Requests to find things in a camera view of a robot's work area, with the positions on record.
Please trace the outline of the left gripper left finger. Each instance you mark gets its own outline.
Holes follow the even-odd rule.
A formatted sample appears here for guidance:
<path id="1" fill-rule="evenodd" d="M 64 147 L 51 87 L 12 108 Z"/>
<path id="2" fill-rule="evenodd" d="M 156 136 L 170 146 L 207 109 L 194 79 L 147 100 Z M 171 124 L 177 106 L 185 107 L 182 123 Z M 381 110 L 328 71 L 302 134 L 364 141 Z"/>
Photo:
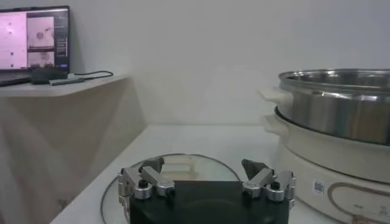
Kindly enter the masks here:
<path id="1" fill-rule="evenodd" d="M 161 174 L 164 158 L 145 160 L 139 168 L 122 168 L 118 174 L 118 200 L 124 210 L 130 209 L 130 198 L 150 199 L 155 189 L 158 196 L 174 198 L 175 182 Z"/>

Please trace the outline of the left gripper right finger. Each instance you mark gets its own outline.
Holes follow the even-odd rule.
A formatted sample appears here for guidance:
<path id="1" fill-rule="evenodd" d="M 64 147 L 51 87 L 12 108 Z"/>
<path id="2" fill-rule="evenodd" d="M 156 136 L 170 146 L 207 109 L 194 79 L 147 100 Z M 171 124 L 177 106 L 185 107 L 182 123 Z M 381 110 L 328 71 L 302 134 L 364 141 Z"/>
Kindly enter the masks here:
<path id="1" fill-rule="evenodd" d="M 287 201 L 289 207 L 295 205 L 296 176 L 290 170 L 277 173 L 265 163 L 249 159 L 241 161 L 248 180 L 242 182 L 242 195 L 246 203 L 266 197 L 274 203 Z"/>

